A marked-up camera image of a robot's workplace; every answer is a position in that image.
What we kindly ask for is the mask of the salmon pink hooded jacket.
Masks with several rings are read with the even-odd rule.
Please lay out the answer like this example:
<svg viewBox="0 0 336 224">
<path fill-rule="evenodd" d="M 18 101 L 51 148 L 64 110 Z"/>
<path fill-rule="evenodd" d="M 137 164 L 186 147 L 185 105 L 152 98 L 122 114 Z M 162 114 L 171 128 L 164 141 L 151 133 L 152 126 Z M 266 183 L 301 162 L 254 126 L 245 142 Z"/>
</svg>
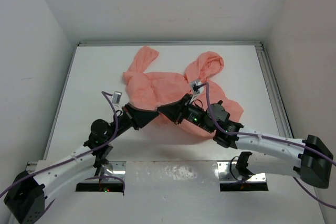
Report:
<svg viewBox="0 0 336 224">
<path fill-rule="evenodd" d="M 154 110 L 159 105 L 165 105 L 180 100 L 190 93 L 190 82 L 200 80 L 209 84 L 211 103 L 222 101 L 229 119 L 238 123 L 244 112 L 242 106 L 227 98 L 224 90 L 211 77 L 219 74 L 224 68 L 223 58 L 208 51 L 191 62 L 183 74 L 176 72 L 145 72 L 147 67 L 159 56 L 159 52 L 148 46 L 142 47 L 135 55 L 128 70 L 123 73 L 126 91 L 131 103 L 145 110 Z"/>
</svg>

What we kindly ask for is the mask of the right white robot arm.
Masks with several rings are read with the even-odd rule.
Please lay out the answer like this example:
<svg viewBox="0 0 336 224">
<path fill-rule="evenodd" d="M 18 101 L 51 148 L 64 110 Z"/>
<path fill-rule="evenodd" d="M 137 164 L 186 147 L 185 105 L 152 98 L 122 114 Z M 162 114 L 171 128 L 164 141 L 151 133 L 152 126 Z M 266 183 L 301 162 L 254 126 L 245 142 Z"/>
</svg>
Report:
<svg viewBox="0 0 336 224">
<path fill-rule="evenodd" d="M 189 94 L 157 111 L 175 124 L 188 121 L 214 133 L 213 140 L 224 148 L 241 150 L 235 168 L 242 178 L 271 173 L 299 178 L 316 188 L 329 187 L 333 154 L 317 136 L 285 138 L 255 131 L 231 121 L 221 101 L 204 110 L 191 103 Z"/>
</svg>

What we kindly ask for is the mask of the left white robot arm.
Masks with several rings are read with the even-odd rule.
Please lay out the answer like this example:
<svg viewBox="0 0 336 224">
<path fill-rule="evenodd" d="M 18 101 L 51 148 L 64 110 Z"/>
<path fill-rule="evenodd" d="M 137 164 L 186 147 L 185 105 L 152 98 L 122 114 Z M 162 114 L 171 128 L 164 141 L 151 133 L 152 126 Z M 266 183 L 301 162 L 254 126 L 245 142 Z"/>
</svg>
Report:
<svg viewBox="0 0 336 224">
<path fill-rule="evenodd" d="M 66 189 L 91 177 L 97 178 L 108 163 L 110 142 L 130 128 L 139 130 L 158 117 L 157 111 L 142 110 L 131 104 L 114 114 L 113 121 L 95 120 L 91 133 L 77 150 L 54 164 L 32 173 L 19 173 L 1 196 L 18 223 L 35 223 Z"/>
</svg>

